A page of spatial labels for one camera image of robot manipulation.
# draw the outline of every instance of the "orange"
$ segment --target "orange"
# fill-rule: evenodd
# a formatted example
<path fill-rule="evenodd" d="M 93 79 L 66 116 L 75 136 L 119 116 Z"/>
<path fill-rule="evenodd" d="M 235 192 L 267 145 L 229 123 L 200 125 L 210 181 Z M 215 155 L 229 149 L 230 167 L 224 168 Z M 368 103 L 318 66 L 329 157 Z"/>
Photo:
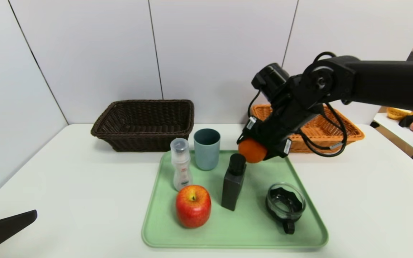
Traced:
<path fill-rule="evenodd" d="M 264 160 L 267 149 L 264 145 L 252 138 L 247 138 L 238 145 L 238 152 L 246 158 L 249 163 L 258 163 Z"/>

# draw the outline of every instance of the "apple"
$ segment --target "apple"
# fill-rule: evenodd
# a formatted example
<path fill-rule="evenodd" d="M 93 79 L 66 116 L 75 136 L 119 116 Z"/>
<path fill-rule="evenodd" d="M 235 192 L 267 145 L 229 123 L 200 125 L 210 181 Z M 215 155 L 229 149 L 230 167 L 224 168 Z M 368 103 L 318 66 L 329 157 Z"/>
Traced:
<path fill-rule="evenodd" d="M 187 228 L 198 228 L 210 218 L 210 194 L 203 186 L 186 186 L 176 197 L 176 215 Z"/>

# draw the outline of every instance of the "wicker basket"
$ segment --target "wicker basket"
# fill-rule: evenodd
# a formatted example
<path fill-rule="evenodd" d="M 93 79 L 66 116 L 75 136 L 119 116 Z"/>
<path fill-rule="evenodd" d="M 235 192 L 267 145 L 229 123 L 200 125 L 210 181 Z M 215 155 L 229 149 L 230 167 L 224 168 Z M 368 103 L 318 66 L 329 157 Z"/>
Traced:
<path fill-rule="evenodd" d="M 251 108 L 251 113 L 262 121 L 264 121 L 270 115 L 271 112 L 272 108 L 268 104 L 254 105 Z M 334 122 L 337 121 L 334 115 L 331 113 L 331 110 L 329 110 L 327 106 L 324 107 L 324 112 L 326 113 L 326 116 L 329 119 L 331 119 Z M 337 113 L 344 122 L 347 130 L 347 145 L 364 138 L 364 134 L 360 129 L 358 129 L 352 122 L 350 122 L 345 116 L 340 114 L 338 111 Z M 302 127 L 302 131 L 307 135 L 307 137 L 309 137 L 312 140 L 312 142 L 323 147 L 332 146 L 343 140 L 342 131 L 334 125 L 330 124 L 328 121 L 326 121 L 326 119 L 324 119 L 321 115 L 316 116 L 310 122 L 305 124 L 305 126 Z M 305 145 L 300 135 L 293 134 L 290 136 L 290 139 L 292 140 L 290 152 L 312 153 L 312 151 L 307 147 L 307 145 Z M 339 149 L 340 147 L 333 150 L 317 150 L 322 153 L 334 153 L 337 152 Z"/>
<path fill-rule="evenodd" d="M 194 126 L 189 100 L 116 101 L 90 132 L 117 152 L 166 152 L 175 138 L 188 139 Z"/>
<path fill-rule="evenodd" d="M 410 111 L 410 110 L 404 110 L 404 109 L 399 109 L 399 108 L 394 108 L 394 107 L 386 108 L 386 116 L 388 116 L 388 118 L 393 119 L 393 120 L 401 120 L 405 118 L 406 116 L 411 116 L 411 115 L 413 115 L 413 111 Z"/>

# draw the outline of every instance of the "table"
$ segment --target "table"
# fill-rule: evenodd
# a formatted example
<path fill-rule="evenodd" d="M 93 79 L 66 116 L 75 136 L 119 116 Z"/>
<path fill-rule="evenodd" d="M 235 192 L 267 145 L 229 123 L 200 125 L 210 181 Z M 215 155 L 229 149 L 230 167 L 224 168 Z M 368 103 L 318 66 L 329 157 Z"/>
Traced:
<path fill-rule="evenodd" d="M 389 119 L 386 116 L 386 113 L 378 113 L 375 115 L 374 121 L 388 129 L 413 148 L 413 131 L 409 130 L 407 127 L 400 127 L 399 121 Z"/>
<path fill-rule="evenodd" d="M 337 157 L 290 154 L 329 232 L 323 248 L 299 251 L 149 248 L 141 228 L 162 153 L 114 152 L 91 126 L 66 127 L 0 189 L 0 219 L 39 214 L 0 257 L 413 257 L 413 160 L 368 125 Z M 193 133 L 201 128 L 236 149 L 242 126 L 195 124 Z"/>

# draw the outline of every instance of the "black bottle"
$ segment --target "black bottle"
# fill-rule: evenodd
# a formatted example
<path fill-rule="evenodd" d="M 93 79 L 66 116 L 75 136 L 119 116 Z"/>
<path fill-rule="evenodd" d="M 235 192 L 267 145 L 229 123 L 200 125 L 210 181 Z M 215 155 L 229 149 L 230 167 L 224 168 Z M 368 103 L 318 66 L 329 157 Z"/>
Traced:
<path fill-rule="evenodd" d="M 224 176 L 222 207 L 230 209 L 231 211 L 235 210 L 237 199 L 243 185 L 245 169 L 246 158 L 238 153 L 232 154 L 229 167 Z"/>

